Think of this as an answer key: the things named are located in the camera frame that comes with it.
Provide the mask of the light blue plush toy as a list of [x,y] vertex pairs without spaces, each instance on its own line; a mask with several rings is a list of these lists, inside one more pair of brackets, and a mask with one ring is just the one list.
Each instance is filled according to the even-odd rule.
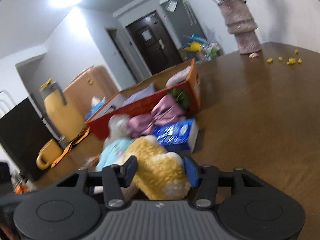
[[104,167],[116,164],[133,141],[129,138],[120,138],[106,146],[99,157],[95,171],[100,172]]

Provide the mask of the yellow white plush toy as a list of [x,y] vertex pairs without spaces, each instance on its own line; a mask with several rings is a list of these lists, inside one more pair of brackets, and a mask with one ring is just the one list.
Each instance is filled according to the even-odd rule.
[[131,156],[136,157],[138,163],[132,182],[150,200],[177,200],[187,196],[190,183],[182,158],[175,152],[168,152],[155,136],[135,139],[123,153],[120,163]]

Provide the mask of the iridescent white pouch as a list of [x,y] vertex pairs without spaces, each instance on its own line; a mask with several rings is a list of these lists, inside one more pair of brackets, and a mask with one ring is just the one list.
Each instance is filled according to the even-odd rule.
[[130,117],[127,114],[115,114],[113,115],[109,122],[109,139],[117,140],[119,138],[129,138],[130,133],[126,127],[127,122],[130,120]]

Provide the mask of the pink satin bow scrunchie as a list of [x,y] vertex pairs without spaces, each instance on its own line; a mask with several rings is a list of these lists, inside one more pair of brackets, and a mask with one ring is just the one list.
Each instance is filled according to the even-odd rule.
[[150,114],[140,114],[132,117],[126,128],[131,137],[138,138],[151,135],[158,126],[185,120],[185,113],[176,100],[170,95],[165,95],[152,109]]

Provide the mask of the yellow ceramic mug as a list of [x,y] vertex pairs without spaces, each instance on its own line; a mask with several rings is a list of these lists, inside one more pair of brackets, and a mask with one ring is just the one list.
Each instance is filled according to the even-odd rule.
[[53,162],[62,154],[60,145],[54,140],[50,139],[39,151],[36,159],[36,165],[41,170],[46,170]]

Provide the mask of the yellow thermos jug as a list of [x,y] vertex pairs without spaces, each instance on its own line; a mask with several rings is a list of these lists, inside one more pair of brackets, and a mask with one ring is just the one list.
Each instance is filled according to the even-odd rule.
[[65,97],[62,89],[49,79],[39,88],[44,107],[53,125],[67,142],[74,140],[85,127],[84,117]]

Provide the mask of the blue wet wipes pack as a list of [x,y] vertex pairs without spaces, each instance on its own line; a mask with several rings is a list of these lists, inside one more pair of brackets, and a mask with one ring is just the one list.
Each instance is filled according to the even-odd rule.
[[91,100],[91,109],[86,113],[85,120],[88,120],[95,112],[97,112],[105,102],[105,98],[99,99],[94,96]]

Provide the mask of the lavender cloth in box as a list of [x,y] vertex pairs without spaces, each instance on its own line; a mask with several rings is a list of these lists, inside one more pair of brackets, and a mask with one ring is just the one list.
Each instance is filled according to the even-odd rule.
[[129,105],[140,99],[146,98],[152,95],[154,92],[155,92],[155,86],[154,86],[154,83],[151,83],[148,87],[128,96],[127,99],[123,102],[123,106]]

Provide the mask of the orange suitcase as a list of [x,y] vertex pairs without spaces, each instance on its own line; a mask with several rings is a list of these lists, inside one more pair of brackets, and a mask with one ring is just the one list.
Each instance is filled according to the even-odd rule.
[[93,97],[110,99],[118,92],[104,66],[92,66],[78,74],[63,93],[84,118],[91,109]]

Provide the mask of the red orange cardboard box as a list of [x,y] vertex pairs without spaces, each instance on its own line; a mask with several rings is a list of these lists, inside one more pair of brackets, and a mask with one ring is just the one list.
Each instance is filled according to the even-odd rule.
[[[190,67],[184,81],[166,87],[167,81],[178,72]],[[128,105],[123,105],[128,96],[154,85],[155,92]],[[109,136],[108,122],[115,114],[128,114],[130,117],[150,113],[159,101],[171,94],[180,104],[187,116],[193,116],[201,108],[201,89],[199,71],[195,59],[170,67],[152,75],[146,80],[114,94],[87,121],[86,125],[99,140]]]

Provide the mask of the black monitor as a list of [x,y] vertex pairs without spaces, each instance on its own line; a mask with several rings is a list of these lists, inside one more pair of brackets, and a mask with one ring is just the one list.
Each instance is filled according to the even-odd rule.
[[1,118],[1,145],[21,173],[32,181],[45,173],[36,165],[36,159],[51,139],[52,134],[28,98]]

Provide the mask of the fallen pink petal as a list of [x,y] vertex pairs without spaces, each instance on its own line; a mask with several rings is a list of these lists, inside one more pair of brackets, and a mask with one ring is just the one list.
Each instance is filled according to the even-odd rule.
[[250,59],[254,59],[254,58],[257,58],[257,57],[259,57],[260,55],[258,54],[258,53],[251,53],[251,54],[249,54],[249,58]]

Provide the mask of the clutter pile by fridge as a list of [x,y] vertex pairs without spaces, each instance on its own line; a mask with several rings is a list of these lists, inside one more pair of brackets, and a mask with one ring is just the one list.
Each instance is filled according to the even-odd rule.
[[183,45],[184,51],[195,53],[199,61],[210,61],[221,55],[220,45],[217,42],[209,42],[198,34],[187,36],[188,40]]

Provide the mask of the dark brown door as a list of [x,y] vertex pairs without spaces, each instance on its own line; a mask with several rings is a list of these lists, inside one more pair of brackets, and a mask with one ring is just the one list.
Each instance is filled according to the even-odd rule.
[[126,26],[152,74],[182,63],[169,32],[156,11]]

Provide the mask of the yellow crumbs on table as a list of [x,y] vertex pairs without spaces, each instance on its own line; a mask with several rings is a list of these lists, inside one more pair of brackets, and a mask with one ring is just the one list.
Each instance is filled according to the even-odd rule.
[[[299,54],[299,50],[298,49],[295,49],[294,50],[294,54],[296,55],[296,56],[298,56],[298,54]],[[280,57],[278,57],[278,61],[279,62],[283,62],[284,61],[284,58],[282,57],[282,56],[280,56]],[[268,64],[271,64],[271,63],[273,63],[273,58],[268,58],[267,60],[266,60],[266,62],[268,63]],[[289,57],[288,59],[287,59],[287,61],[286,61],[286,64],[287,65],[289,65],[289,66],[292,66],[292,65],[294,65],[294,64],[302,64],[303,63],[303,60],[301,59],[301,58],[295,58],[295,57]]]

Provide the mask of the grey refrigerator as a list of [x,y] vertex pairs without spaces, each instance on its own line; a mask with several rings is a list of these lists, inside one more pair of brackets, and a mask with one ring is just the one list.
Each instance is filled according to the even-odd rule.
[[187,45],[189,38],[193,35],[206,39],[203,29],[187,0],[160,0],[159,3],[182,46]]

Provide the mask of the pink textured vase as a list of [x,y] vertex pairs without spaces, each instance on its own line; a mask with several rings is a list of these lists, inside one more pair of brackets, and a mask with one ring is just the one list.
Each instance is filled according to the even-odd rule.
[[258,28],[244,0],[225,0],[218,4],[227,30],[234,35],[240,54],[261,51],[261,44],[255,33]]

